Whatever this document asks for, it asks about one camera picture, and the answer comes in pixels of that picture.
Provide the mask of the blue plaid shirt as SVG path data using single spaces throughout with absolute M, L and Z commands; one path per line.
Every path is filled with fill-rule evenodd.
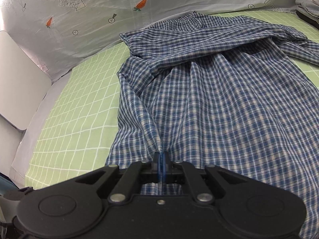
M 192 12 L 122 33 L 118 132 L 107 164 L 155 152 L 288 190 L 318 238 L 318 88 L 292 62 L 318 44 L 293 27 Z

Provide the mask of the green grid mat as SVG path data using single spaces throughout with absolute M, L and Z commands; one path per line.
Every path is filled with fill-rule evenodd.
M 246 16 L 293 27 L 318 44 L 318 30 L 289 13 L 259 11 L 213 16 Z M 25 186 L 44 188 L 108 165 L 106 159 L 118 132 L 120 85 L 117 74 L 129 56 L 129 48 L 121 40 L 72 70 L 33 149 Z M 304 66 L 318 64 L 297 58 L 291 60 L 313 83 Z

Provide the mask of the white rounded board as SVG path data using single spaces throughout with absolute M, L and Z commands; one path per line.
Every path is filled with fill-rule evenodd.
M 50 78 L 1 31 L 1 116 L 26 130 L 50 88 Z

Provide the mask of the grey printed backdrop sheet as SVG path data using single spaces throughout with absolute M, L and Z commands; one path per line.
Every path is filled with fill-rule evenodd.
M 293 11 L 296 0 L 1 0 L 1 29 L 56 81 L 120 33 L 197 11 Z

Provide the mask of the black folded garment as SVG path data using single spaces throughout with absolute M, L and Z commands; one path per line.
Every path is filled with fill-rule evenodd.
M 297 16 L 302 19 L 303 21 L 309 23 L 310 25 L 314 26 L 316 29 L 319 29 L 318 19 L 315 17 L 308 15 L 306 13 L 296 11 Z

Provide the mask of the grey folded sweater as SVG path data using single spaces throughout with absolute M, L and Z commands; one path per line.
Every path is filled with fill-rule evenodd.
M 306 13 L 308 15 L 311 15 L 318 19 L 318 5 L 315 5 L 314 3 L 307 2 L 300 4 L 301 0 L 296 0 L 296 10 Z

